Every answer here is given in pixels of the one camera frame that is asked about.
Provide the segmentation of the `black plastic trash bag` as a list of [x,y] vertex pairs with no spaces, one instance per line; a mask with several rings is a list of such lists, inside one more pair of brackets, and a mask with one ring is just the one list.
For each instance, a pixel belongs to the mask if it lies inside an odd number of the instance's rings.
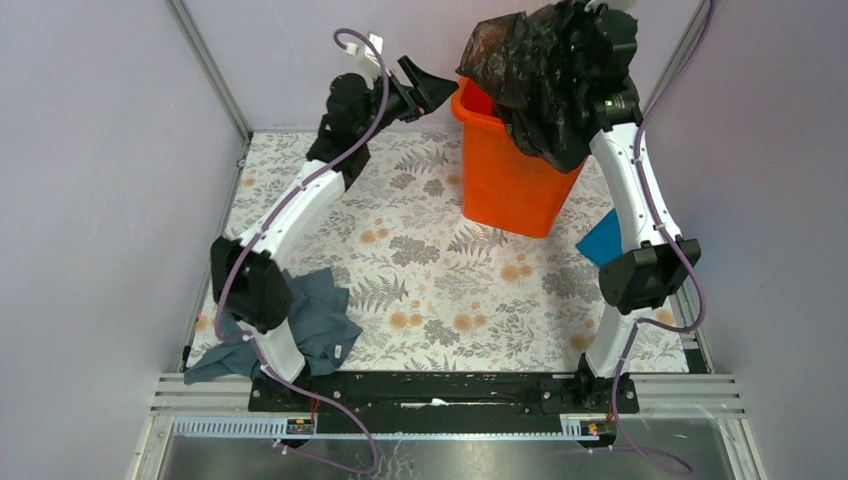
[[637,33],[625,11],[559,1],[479,22],[456,72],[492,99],[522,154],[569,173],[598,132],[643,121],[630,76]]

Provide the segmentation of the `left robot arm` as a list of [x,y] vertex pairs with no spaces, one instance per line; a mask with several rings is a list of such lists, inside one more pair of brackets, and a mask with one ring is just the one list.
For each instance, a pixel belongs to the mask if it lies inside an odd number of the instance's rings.
[[411,123],[435,112],[458,88],[457,81],[430,74],[407,56],[398,64],[404,80],[376,60],[361,73],[337,76],[295,179],[242,234],[219,237],[210,248],[215,333],[251,349],[258,370],[275,379],[272,398],[288,411],[307,404],[311,387],[299,377],[307,357],[292,327],[299,304],[285,259],[310,223],[362,173],[371,139],[396,121]]

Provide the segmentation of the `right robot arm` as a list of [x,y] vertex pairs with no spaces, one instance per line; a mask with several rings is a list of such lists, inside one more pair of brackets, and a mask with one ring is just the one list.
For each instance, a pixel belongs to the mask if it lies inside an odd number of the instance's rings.
[[623,383],[640,324],[659,315],[701,255],[672,219],[642,142],[643,115],[629,75],[637,51],[637,22],[627,13],[580,3],[582,18],[571,41],[574,94],[581,131],[606,180],[620,231],[621,254],[601,266],[605,301],[594,343],[574,374],[573,396],[597,412]]

